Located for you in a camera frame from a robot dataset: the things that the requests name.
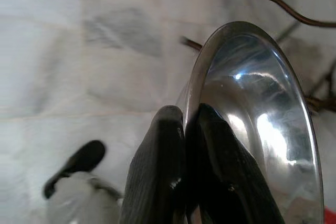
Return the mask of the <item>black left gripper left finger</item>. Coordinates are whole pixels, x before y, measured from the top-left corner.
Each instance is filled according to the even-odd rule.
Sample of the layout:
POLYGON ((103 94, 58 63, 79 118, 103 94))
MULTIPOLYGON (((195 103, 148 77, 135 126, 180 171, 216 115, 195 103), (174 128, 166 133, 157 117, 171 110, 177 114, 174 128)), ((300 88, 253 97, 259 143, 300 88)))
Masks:
POLYGON ((160 108, 129 167, 119 223, 185 222, 182 111, 160 108))

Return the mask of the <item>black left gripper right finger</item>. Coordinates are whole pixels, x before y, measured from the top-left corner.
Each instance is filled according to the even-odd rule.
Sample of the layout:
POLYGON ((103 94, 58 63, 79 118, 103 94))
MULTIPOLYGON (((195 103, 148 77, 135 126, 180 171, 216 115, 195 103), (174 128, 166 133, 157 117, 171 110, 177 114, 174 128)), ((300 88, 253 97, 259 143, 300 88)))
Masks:
POLYGON ((190 197, 205 223, 284 223, 259 166, 229 124, 200 104, 187 134, 190 197))

